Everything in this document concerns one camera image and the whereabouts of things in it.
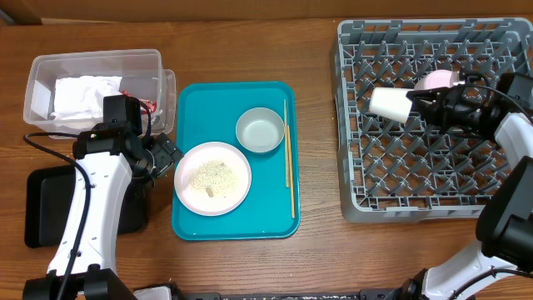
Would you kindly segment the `red snack wrapper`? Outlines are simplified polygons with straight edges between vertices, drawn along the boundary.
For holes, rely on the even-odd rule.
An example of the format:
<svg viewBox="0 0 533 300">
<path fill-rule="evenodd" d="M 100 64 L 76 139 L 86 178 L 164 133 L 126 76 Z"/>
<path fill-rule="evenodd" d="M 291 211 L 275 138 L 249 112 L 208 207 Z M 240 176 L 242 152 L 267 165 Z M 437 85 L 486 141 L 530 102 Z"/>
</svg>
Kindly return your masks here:
<svg viewBox="0 0 533 300">
<path fill-rule="evenodd" d="M 121 90 L 121 93 L 126 95 L 126 96 L 131 97 L 131 94 L 128 93 L 126 90 Z M 157 110 L 157 103 L 156 102 L 153 102 L 152 100 L 143 99 L 143 98 L 139 98 L 139 101 L 141 103 L 144 103 L 148 107 L 148 111 L 150 112 L 150 114 L 153 114 Z M 142 115 L 147 115 L 147 111 L 146 111 L 146 109 L 144 107 L 141 107 L 141 114 Z"/>
</svg>

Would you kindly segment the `white cup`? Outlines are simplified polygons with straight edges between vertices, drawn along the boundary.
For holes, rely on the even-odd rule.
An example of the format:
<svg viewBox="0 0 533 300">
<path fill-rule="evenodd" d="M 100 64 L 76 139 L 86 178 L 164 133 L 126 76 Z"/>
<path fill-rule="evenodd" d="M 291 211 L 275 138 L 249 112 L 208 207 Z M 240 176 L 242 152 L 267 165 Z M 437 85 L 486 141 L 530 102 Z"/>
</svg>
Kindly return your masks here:
<svg viewBox="0 0 533 300">
<path fill-rule="evenodd" d="M 368 112 L 399 123 L 406 123 L 412 107 L 407 97 L 407 88 L 375 87 L 372 91 Z"/>
</svg>

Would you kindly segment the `grey dishwasher rack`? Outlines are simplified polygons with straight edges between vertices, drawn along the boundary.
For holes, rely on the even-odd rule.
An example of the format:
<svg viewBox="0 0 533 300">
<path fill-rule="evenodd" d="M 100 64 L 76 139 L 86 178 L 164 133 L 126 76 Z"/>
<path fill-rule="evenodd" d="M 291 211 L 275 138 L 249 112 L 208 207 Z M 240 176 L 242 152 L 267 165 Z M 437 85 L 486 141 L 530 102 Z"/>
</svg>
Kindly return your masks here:
<svg viewBox="0 0 533 300">
<path fill-rule="evenodd" d="M 532 72 L 524 18 L 345 20 L 333 47 L 341 211 L 354 223 L 476 218 L 509 166 L 495 144 L 440 134 L 419 113 L 406 123 L 368 110 L 375 88 L 413 88 L 462 68 L 497 83 Z"/>
</svg>

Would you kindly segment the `grey bowl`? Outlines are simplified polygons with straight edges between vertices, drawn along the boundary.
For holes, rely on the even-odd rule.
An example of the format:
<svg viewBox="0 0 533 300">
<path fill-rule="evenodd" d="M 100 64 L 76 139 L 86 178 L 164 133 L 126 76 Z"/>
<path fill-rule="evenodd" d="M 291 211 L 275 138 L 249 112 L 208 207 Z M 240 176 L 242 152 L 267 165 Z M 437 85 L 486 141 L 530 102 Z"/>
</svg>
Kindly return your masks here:
<svg viewBox="0 0 533 300">
<path fill-rule="evenodd" d="M 266 107 L 244 112 L 236 124 L 237 141 L 253 153 L 268 153 L 277 148 L 285 135 L 280 115 Z"/>
</svg>

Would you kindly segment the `white napkin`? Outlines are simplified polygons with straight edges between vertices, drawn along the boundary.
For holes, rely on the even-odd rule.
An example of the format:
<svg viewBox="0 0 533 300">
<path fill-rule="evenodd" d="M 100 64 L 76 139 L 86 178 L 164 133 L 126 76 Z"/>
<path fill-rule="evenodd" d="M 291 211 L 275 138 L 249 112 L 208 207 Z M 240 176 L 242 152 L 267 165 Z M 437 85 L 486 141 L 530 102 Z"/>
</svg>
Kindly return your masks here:
<svg viewBox="0 0 533 300">
<path fill-rule="evenodd" d="M 120 95 L 122 77 L 81 76 L 56 80 L 53 111 L 55 119 L 86 119 L 103 116 L 103 99 Z"/>
</svg>

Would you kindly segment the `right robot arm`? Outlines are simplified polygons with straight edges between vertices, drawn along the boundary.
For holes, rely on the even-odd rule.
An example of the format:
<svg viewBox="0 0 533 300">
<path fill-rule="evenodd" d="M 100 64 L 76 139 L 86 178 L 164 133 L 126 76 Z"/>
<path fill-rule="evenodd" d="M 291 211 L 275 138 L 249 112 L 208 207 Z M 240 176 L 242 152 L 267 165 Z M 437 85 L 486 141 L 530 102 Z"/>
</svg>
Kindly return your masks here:
<svg viewBox="0 0 533 300">
<path fill-rule="evenodd" d="M 407 93 L 413 107 L 445 132 L 459 127 L 502 148 L 511 173 L 481 211 L 476 238 L 438 267 L 424 269 L 390 299 L 472 299 L 502 278 L 532 275 L 532 79 L 507 73 L 483 85 L 484 102 L 464 97 L 483 77 L 463 72 L 461 84 Z"/>
</svg>

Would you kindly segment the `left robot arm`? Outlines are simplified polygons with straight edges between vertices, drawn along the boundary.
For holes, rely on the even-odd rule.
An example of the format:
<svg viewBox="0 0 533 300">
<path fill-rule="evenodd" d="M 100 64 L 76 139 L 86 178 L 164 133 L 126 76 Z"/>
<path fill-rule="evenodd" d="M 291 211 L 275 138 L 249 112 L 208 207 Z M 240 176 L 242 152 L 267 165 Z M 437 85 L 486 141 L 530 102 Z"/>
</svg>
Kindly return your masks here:
<svg viewBox="0 0 533 300">
<path fill-rule="evenodd" d="M 127 95 L 105 97 L 103 120 L 74 136 L 75 185 L 62 240 L 45 277 L 26 281 L 25 299 L 181 299 L 172 282 L 131 291 L 116 271 L 117 230 L 131 184 L 161 177 L 182 152 L 142 124 L 147 105 Z"/>
</svg>

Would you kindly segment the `large white plate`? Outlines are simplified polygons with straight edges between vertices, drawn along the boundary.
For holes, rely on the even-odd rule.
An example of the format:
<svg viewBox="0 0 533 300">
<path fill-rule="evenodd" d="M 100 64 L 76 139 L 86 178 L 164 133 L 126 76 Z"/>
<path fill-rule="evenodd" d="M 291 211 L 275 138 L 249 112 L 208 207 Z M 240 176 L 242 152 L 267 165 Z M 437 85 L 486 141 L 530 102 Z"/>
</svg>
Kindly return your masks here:
<svg viewBox="0 0 533 300">
<path fill-rule="evenodd" d="M 174 190 L 180 203 L 201 216 L 220 216 L 237 208 L 252 185 L 244 154 L 224 142 L 205 142 L 177 164 Z"/>
</svg>

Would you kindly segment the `rice leftovers on plate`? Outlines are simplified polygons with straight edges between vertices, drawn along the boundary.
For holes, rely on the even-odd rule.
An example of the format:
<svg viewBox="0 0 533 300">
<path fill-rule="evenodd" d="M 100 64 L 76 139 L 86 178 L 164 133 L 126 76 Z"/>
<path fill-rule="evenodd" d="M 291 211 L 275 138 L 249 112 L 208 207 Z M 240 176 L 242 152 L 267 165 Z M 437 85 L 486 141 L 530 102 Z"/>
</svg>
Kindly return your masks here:
<svg viewBox="0 0 533 300">
<path fill-rule="evenodd" d="M 208 197 L 225 197 L 237 189 L 237 175 L 223 161 L 209 161 L 195 169 L 190 177 L 190 185 L 197 192 L 205 192 Z"/>
</svg>

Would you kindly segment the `teal serving tray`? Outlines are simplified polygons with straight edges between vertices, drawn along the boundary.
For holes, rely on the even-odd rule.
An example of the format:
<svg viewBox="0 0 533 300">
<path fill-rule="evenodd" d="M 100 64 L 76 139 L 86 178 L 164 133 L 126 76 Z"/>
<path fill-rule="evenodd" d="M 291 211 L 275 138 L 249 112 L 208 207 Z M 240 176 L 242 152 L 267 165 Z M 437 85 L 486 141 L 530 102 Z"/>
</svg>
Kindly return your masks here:
<svg viewBox="0 0 533 300">
<path fill-rule="evenodd" d="M 266 154 L 242 149 L 237 140 L 238 118 L 252 108 L 269 108 L 284 117 L 290 129 L 293 186 L 286 186 L 285 149 Z M 288 238 L 300 226 L 300 177 L 296 105 L 292 89 L 283 82 L 195 83 L 178 98 L 177 147 L 183 152 L 207 142 L 241 149 L 251 165 L 251 189 L 243 203 L 216 217 L 186 208 L 172 200 L 172 229 L 188 241 Z"/>
</svg>

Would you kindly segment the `clear plastic bin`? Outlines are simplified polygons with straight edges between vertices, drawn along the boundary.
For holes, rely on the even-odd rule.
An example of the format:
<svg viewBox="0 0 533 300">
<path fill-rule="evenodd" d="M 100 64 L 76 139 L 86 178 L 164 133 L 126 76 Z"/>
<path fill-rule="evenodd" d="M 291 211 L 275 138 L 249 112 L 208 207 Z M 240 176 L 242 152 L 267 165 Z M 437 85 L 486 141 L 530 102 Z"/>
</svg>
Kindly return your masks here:
<svg viewBox="0 0 533 300">
<path fill-rule="evenodd" d="M 130 49 L 74 52 L 36 57 L 27 81 L 23 119 L 46 132 L 79 134 L 92 129 L 102 117 L 58 120 L 51 115 L 55 83 L 60 78 L 81 76 L 122 77 L 120 92 L 157 103 L 157 110 L 142 115 L 142 125 L 150 124 L 152 134 L 170 133 L 174 128 L 177 103 L 176 76 L 162 66 L 156 49 Z"/>
</svg>

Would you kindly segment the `black tray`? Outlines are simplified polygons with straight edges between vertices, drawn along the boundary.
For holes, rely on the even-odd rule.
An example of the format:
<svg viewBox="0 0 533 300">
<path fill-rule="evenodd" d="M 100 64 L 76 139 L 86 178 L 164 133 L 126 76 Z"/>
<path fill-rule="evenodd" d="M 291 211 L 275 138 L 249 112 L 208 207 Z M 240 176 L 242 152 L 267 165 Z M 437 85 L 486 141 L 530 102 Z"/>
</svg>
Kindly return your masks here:
<svg viewBox="0 0 533 300">
<path fill-rule="evenodd" d="M 27 178 L 24 242 L 29 248 L 58 245 L 74 192 L 75 167 L 38 169 Z M 145 188 L 131 184 L 122 203 L 118 232 L 135 233 L 147 225 Z"/>
</svg>

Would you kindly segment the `wooden chopstick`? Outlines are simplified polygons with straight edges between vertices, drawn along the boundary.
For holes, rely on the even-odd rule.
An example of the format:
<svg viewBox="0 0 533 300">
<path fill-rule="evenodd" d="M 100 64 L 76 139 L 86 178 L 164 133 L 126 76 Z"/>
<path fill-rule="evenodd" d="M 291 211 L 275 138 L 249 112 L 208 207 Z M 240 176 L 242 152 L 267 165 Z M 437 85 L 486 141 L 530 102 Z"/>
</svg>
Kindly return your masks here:
<svg viewBox="0 0 533 300">
<path fill-rule="evenodd" d="M 285 173 L 286 173 L 286 188 L 290 187 L 289 183 L 289 162 L 288 162 L 288 136 L 287 136 L 287 124 L 286 124 L 286 99 L 283 103 L 284 113 L 283 113 L 283 125 L 284 125 L 284 148 L 285 148 Z"/>
<path fill-rule="evenodd" d="M 292 156 L 291 156 L 291 132 L 290 127 L 286 126 L 286 140 L 287 140 L 287 151 L 288 151 L 288 167 L 289 167 L 289 188 L 291 193 L 291 218 L 294 219 L 296 216 L 295 209 L 295 199 L 294 199 L 294 185 L 293 185 L 293 168 L 292 168 Z"/>
</svg>

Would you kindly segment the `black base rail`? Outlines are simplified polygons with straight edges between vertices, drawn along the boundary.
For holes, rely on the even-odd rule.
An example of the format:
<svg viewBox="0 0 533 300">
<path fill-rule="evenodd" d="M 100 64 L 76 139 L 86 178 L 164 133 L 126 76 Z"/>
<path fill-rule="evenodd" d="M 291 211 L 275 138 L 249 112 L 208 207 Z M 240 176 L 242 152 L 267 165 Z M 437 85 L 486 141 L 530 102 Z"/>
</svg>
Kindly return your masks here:
<svg viewBox="0 0 533 300">
<path fill-rule="evenodd" d="M 401 299 L 402 288 L 362 289 L 349 293 L 237 294 L 218 292 L 183 293 L 175 283 L 141 287 L 133 292 L 138 300 L 385 300 Z"/>
</svg>

